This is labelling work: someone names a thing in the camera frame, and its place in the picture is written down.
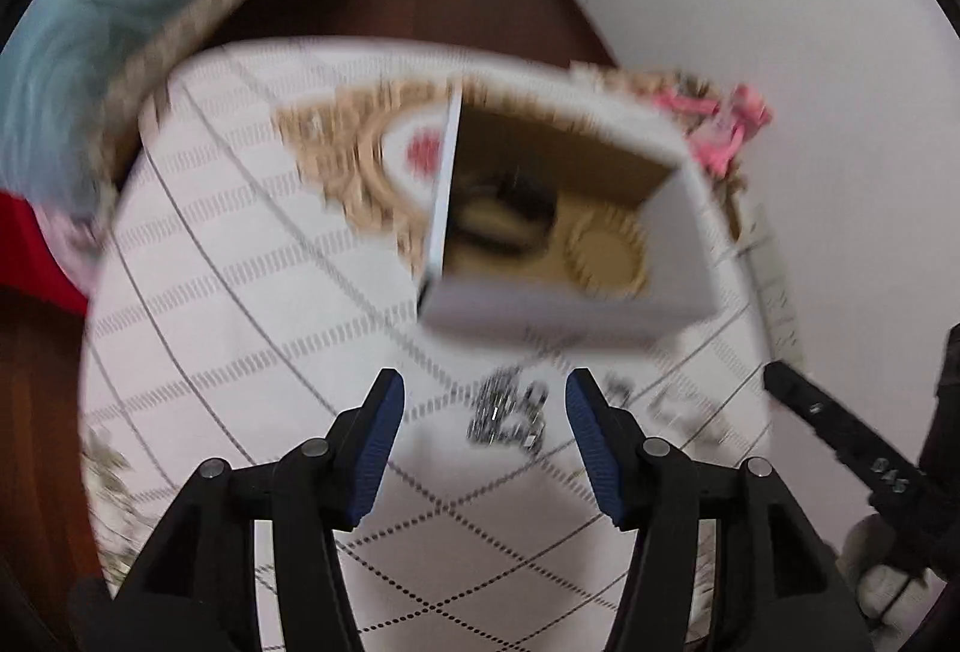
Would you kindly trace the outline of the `white gloved hand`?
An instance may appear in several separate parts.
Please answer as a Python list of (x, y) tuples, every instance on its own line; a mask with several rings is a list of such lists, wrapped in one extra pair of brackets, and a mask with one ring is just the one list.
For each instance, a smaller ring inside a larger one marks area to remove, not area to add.
[(875, 650), (900, 650), (946, 587), (930, 569), (910, 576), (890, 566), (892, 546), (893, 530), (869, 515), (848, 532), (836, 560), (871, 627)]

